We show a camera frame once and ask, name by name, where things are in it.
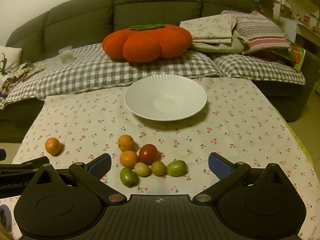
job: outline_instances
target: metal pin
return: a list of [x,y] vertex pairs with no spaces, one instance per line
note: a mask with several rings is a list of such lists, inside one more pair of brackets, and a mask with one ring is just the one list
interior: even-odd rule
[[200,202],[208,202],[209,200],[211,200],[211,196],[209,196],[208,194],[199,194],[196,196],[196,200]]
[[112,194],[109,196],[109,200],[112,202],[119,202],[122,201],[124,199],[124,196],[122,196],[121,194]]

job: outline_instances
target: green fruit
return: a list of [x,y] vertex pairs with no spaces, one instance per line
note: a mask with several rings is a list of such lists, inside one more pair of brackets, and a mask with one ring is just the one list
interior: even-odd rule
[[173,161],[167,166],[167,172],[170,176],[181,176],[187,172],[187,165],[184,161]]
[[138,177],[130,168],[123,168],[120,171],[120,180],[123,185],[130,187],[138,181]]
[[134,172],[140,177],[146,177],[150,174],[150,168],[144,163],[137,163],[134,166]]
[[164,165],[164,163],[161,161],[155,161],[151,165],[151,172],[156,176],[161,176],[164,173],[166,173],[166,171],[167,171],[167,168]]

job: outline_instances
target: striped cushion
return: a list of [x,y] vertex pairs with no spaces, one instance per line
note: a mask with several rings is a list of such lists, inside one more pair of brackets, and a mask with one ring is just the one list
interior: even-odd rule
[[249,44],[242,52],[243,55],[263,49],[290,48],[282,29],[257,11],[250,14],[236,11],[223,11],[222,14],[231,14],[237,20],[236,30],[249,40]]

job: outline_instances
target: gray checkered blanket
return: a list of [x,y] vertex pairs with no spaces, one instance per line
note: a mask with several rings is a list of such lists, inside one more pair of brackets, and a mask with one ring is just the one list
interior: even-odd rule
[[284,62],[238,54],[211,54],[213,63],[221,68],[225,77],[249,80],[279,81],[304,85],[303,74],[296,72]]
[[45,70],[18,84],[7,98],[0,98],[0,110],[7,104],[27,98],[44,100],[47,96],[76,94],[85,91],[129,86],[154,74],[174,74],[188,78],[239,77],[251,80],[272,80],[303,85],[302,73],[277,62],[268,62],[243,55],[206,55],[187,50],[172,59],[159,59],[139,64],[111,60],[101,43],[73,49],[75,60],[67,64],[60,56],[34,63]]
[[111,60],[102,50],[101,43],[73,49],[75,60],[67,64],[56,56],[36,64],[46,69],[30,80],[16,86],[0,109],[7,103],[37,97],[75,94],[90,90],[129,86],[135,81],[154,74],[174,74],[188,78],[223,77],[223,73],[206,55],[187,50],[172,59],[159,59],[146,64]]

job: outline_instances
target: orange pumpkin pillow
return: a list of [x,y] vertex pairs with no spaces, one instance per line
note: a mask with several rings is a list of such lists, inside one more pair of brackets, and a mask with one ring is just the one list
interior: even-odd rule
[[110,58],[138,63],[177,57],[191,45],[191,34],[171,24],[132,26],[109,34],[102,42]]

